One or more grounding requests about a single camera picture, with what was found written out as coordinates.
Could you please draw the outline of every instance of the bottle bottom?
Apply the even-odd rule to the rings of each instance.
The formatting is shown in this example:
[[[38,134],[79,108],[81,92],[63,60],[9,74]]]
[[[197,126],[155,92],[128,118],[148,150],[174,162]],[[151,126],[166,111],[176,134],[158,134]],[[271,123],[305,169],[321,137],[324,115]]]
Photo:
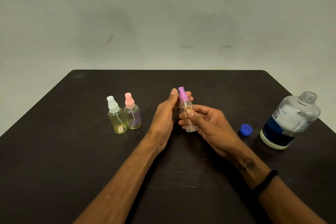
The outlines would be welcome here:
[[[263,141],[265,144],[267,144],[268,146],[270,146],[271,148],[273,148],[273,149],[283,150],[283,149],[286,149],[286,148],[289,146],[289,144],[286,145],[286,146],[280,146],[280,145],[277,145],[277,144],[275,144],[275,143],[272,143],[270,140],[268,140],[268,139],[264,136],[263,130],[260,130],[259,135],[260,135],[260,138],[262,139],[262,141]]]
[[[125,133],[126,130],[127,130],[126,124],[119,124],[114,127],[114,132],[119,135]]]
[[[194,131],[197,131],[197,130],[198,130],[198,126],[190,125],[190,126],[188,126],[185,130],[186,130],[188,133],[190,133],[190,132],[194,132]]]
[[[140,128],[141,126],[141,122],[139,124],[136,124],[136,125],[133,125],[132,127],[128,127],[129,129],[137,129],[137,128]]]

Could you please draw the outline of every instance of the forearm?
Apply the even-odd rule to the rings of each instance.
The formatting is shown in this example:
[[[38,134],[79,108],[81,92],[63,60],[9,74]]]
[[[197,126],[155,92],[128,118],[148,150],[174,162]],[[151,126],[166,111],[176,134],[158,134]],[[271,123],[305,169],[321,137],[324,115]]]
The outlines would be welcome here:
[[[144,177],[158,154],[155,140],[146,135],[110,182],[74,224],[124,223]]]
[[[232,162],[251,189],[259,185],[271,171],[244,143],[232,151]],[[278,176],[271,180],[258,199],[273,223],[325,223]]]

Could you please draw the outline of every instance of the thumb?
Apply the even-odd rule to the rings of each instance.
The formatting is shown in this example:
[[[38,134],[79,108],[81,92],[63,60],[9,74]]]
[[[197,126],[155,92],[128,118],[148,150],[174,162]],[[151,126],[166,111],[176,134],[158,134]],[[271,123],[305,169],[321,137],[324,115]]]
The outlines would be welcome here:
[[[188,109],[186,113],[188,118],[200,129],[203,131],[207,131],[209,129],[210,123],[204,120],[197,112],[192,109]]]
[[[177,89],[173,88],[170,92],[170,96],[167,100],[167,103],[171,106],[171,108],[173,108],[177,102],[177,97],[178,97],[179,93],[177,91]]]

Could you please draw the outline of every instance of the person's right hand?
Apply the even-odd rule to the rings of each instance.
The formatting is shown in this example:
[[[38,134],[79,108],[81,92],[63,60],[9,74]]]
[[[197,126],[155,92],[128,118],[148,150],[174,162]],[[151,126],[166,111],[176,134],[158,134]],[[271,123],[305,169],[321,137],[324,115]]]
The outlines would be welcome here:
[[[230,153],[241,145],[242,141],[233,131],[222,111],[204,105],[194,105],[194,110],[189,109],[179,115],[179,125],[186,129],[190,123],[199,127],[198,133],[211,145],[223,158],[229,159]]]

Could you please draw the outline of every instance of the clear plastic bottle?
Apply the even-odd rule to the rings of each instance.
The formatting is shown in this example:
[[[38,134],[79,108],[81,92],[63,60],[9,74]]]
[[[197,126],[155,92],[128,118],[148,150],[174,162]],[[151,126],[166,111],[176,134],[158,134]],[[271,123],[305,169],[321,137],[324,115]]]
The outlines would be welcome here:
[[[131,93],[125,94],[125,108],[124,115],[127,126],[130,129],[137,129],[141,126],[141,117],[139,107],[134,103]]]
[[[126,120],[123,113],[123,109],[118,106],[118,103],[112,96],[107,97],[108,102],[108,117],[112,123],[114,132],[117,134],[123,134],[127,130]]]
[[[184,87],[179,87],[178,89],[179,95],[180,95],[180,111],[186,112],[188,109],[194,109],[193,104],[189,101],[188,96],[186,95],[186,92],[184,91]],[[191,120],[187,119],[189,125],[186,128],[187,132],[194,132],[198,130],[198,126],[195,126]]]
[[[316,99],[317,95],[309,91],[285,97],[260,131],[264,143],[274,149],[286,149],[298,133],[320,116]]]

